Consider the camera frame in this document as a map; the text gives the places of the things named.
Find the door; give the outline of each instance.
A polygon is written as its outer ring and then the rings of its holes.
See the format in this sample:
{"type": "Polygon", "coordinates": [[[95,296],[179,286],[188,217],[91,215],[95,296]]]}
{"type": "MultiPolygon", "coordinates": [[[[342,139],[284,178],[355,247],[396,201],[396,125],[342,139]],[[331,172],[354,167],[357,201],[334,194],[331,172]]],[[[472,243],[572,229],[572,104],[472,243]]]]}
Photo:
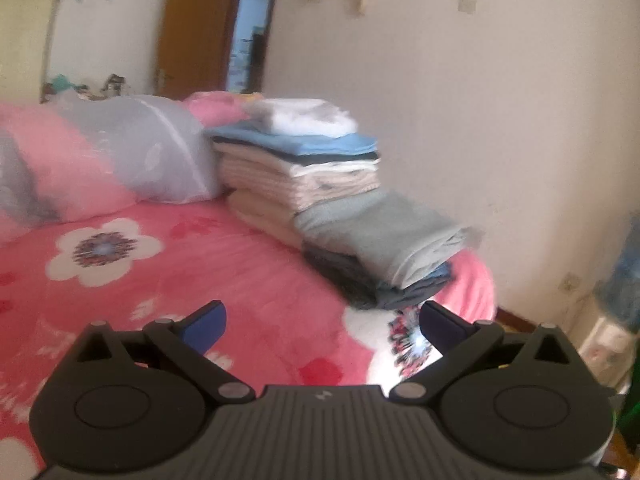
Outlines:
{"type": "Polygon", "coordinates": [[[231,0],[167,0],[158,41],[156,95],[181,100],[223,90],[231,0]]]}

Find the bed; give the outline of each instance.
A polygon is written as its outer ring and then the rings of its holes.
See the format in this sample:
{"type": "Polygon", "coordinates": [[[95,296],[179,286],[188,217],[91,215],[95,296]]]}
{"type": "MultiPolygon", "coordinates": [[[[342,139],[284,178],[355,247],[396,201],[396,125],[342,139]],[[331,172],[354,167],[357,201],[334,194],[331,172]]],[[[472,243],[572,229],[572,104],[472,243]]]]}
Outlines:
{"type": "MultiPolygon", "coordinates": [[[[33,121],[20,131],[7,126],[35,175],[34,195],[55,198],[50,205],[58,216],[56,223],[12,232],[22,236],[0,246],[0,480],[32,478],[44,465],[28,428],[30,407],[93,320],[136,330],[222,300],[226,333],[206,357],[258,393],[278,383],[373,383],[388,391],[401,379],[390,336],[398,325],[408,335],[416,333],[411,313],[351,308],[299,251],[239,221],[220,198],[131,205],[142,190],[157,196],[161,189],[182,200],[184,188],[160,186],[162,178],[176,175],[177,166],[154,182],[127,181],[131,164],[108,167],[101,160],[96,170],[96,160],[88,158],[95,153],[79,134],[68,124],[53,128],[55,118],[47,114],[40,108],[30,112],[33,121]],[[45,123],[46,132],[38,132],[45,123]],[[55,142],[56,150],[65,146],[68,160],[56,160],[53,167],[47,142],[55,142]],[[84,169],[68,164],[75,160],[91,163],[84,169]],[[77,182],[82,186],[75,189],[77,182]],[[157,189],[150,190],[151,184],[157,189]],[[77,194],[69,200],[72,190],[77,194]],[[99,214],[100,209],[115,212],[99,214]]],[[[136,125],[141,128],[143,121],[136,125]]],[[[140,165],[155,167],[149,153],[158,151],[159,135],[155,130],[156,144],[141,152],[140,165]]],[[[494,284],[486,266],[469,250],[450,263],[454,279],[436,301],[471,322],[493,318],[494,284]]],[[[429,362],[437,358],[436,351],[428,357],[429,362]]]]}

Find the pink bedspread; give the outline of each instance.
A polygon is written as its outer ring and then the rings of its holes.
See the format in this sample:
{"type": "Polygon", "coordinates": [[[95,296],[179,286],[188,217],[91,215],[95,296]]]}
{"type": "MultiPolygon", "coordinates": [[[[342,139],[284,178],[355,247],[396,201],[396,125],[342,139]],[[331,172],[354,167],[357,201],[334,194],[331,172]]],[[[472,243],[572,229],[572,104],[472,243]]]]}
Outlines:
{"type": "MultiPolygon", "coordinates": [[[[452,268],[456,279],[435,299],[469,321],[493,318],[482,262],[462,251],[452,268]]],[[[207,357],[258,392],[268,383],[398,382],[387,340],[393,312],[347,307],[299,253],[221,202],[140,203],[0,248],[0,479],[30,478],[42,465],[30,406],[87,323],[134,330],[213,299],[225,304],[228,326],[207,357]]]]}

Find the wall socket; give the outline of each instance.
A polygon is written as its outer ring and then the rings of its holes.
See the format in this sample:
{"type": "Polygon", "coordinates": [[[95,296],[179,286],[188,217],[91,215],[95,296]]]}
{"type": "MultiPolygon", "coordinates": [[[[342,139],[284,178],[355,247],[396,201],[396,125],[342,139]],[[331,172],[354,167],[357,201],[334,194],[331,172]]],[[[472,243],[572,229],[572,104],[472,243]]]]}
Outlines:
{"type": "Polygon", "coordinates": [[[573,294],[580,288],[581,285],[582,278],[580,276],[576,276],[572,272],[568,272],[560,282],[558,290],[560,290],[560,292],[564,292],[565,294],[573,294]]]}

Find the teal object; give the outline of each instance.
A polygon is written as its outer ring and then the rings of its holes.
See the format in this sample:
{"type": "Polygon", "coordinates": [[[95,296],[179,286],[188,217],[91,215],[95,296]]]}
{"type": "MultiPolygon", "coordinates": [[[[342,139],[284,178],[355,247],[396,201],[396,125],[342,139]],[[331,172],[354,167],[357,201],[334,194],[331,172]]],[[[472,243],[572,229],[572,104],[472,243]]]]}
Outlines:
{"type": "Polygon", "coordinates": [[[58,74],[57,76],[55,76],[55,78],[53,78],[53,81],[51,82],[51,86],[53,86],[53,89],[56,91],[56,94],[59,94],[60,92],[64,92],[65,90],[69,90],[70,88],[74,87],[71,81],[69,81],[69,79],[67,79],[66,76],[62,74],[58,74]]]}

